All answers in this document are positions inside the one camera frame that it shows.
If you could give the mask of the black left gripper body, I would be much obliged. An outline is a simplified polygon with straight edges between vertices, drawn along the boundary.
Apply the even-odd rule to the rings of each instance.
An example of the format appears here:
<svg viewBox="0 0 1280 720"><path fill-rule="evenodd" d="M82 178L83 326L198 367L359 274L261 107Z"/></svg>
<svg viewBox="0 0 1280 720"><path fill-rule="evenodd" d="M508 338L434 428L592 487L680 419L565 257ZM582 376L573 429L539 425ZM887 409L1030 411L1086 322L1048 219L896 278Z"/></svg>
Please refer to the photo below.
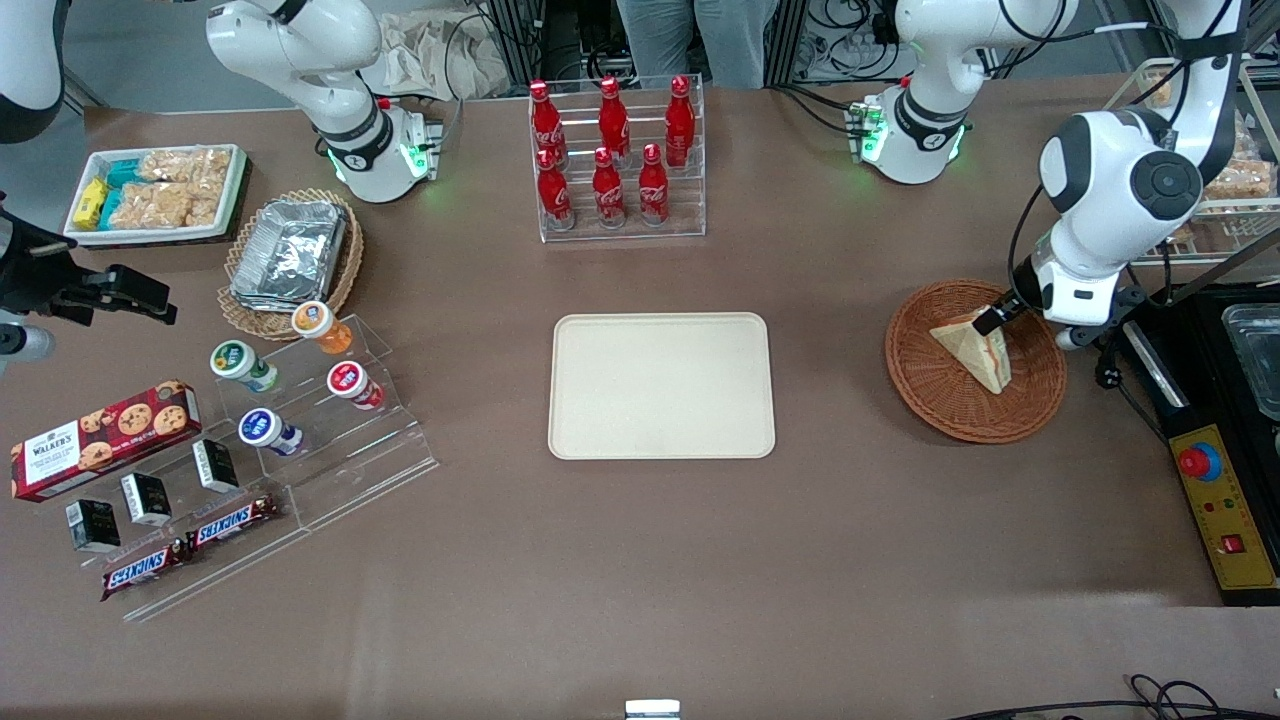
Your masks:
<svg viewBox="0 0 1280 720"><path fill-rule="evenodd" d="M1034 256L1028 254L1010 273L1011 304L1015 313L1044 310L1044 296L1036 274Z"/></svg>

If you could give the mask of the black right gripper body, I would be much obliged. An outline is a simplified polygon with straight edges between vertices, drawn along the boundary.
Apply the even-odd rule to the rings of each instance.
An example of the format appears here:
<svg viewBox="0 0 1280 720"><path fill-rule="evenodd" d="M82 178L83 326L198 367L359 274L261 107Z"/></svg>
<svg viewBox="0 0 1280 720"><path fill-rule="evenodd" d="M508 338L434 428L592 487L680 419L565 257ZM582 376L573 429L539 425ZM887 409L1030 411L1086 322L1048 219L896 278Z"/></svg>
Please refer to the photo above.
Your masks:
<svg viewBox="0 0 1280 720"><path fill-rule="evenodd" d="M55 316L90 327L93 322L93 273L79 266L70 251L74 240L45 231L1 210L1 305L17 315Z"/></svg>

